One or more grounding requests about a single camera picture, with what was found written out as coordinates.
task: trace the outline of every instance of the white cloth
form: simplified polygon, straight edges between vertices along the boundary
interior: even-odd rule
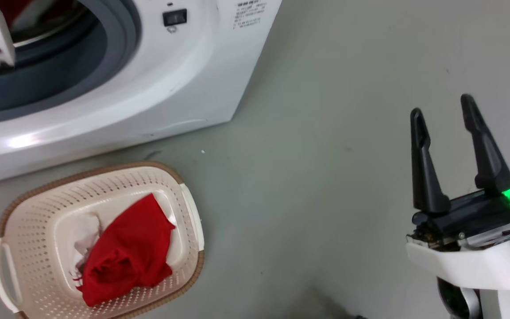
[[[77,216],[73,223],[68,234],[67,247],[70,252],[69,273],[76,287],[82,286],[81,274],[84,271],[85,262],[102,231],[100,219],[94,212]]]

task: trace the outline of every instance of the concrete floor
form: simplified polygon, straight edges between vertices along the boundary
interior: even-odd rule
[[[141,318],[285,318],[320,291],[370,319],[443,319],[435,278],[404,250],[409,112],[423,108],[443,189],[459,196],[476,174],[465,92],[510,164],[510,2],[284,0],[231,123],[0,182],[0,214],[67,175],[162,161],[195,197],[206,263]]]

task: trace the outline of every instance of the washing machine door opening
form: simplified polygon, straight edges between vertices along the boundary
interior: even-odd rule
[[[16,50],[14,69],[0,70],[0,121],[51,109],[95,89],[137,49],[141,26],[132,0],[55,0],[58,8],[39,12],[36,23],[24,17],[30,15],[27,9],[17,13],[16,1],[0,0]]]

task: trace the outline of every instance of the plastic laundry basket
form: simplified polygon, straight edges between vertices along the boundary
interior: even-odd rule
[[[77,214],[96,212],[109,224],[153,193],[176,225],[166,262],[173,274],[153,288],[88,307],[69,275],[66,237]],[[57,180],[17,198],[0,221],[0,261],[6,253],[15,297],[2,281],[0,298],[18,318],[131,318],[184,294],[204,264],[196,204],[180,176],[158,162],[138,162]]]

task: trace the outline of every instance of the white washing machine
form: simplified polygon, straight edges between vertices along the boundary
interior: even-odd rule
[[[79,3],[14,36],[0,179],[230,121],[281,0]]]

